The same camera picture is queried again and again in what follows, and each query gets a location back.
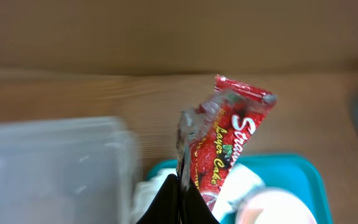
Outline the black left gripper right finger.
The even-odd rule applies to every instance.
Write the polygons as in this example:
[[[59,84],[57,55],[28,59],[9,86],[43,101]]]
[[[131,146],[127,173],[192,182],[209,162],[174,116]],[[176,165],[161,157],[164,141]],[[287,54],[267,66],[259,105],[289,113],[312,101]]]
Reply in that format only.
[[[191,179],[189,187],[181,193],[181,222],[183,224],[219,224]]]

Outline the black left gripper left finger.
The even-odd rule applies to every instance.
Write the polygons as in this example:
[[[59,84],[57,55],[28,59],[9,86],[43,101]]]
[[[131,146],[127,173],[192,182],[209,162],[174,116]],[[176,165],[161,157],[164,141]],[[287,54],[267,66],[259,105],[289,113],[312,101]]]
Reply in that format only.
[[[167,176],[147,211],[137,224],[179,224],[179,182],[174,174]]]

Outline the red strawberry cake wrapper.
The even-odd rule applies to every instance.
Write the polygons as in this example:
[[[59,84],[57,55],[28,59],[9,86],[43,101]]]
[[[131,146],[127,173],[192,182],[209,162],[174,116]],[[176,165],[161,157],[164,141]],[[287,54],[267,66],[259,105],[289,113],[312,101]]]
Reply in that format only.
[[[244,146],[276,102],[268,90],[216,75],[214,94],[179,120],[182,187],[193,183],[212,210]]]

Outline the white napkin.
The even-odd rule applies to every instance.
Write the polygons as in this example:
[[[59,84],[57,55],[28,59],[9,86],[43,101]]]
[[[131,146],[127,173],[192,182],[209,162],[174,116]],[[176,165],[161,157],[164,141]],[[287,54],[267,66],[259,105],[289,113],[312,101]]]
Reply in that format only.
[[[160,169],[156,176],[136,185],[131,210],[132,223],[139,221],[145,214],[167,176],[176,173],[175,168]],[[265,183],[256,173],[242,164],[236,164],[226,177],[212,214],[217,221],[223,221],[225,216],[238,210],[246,197],[264,187]]]

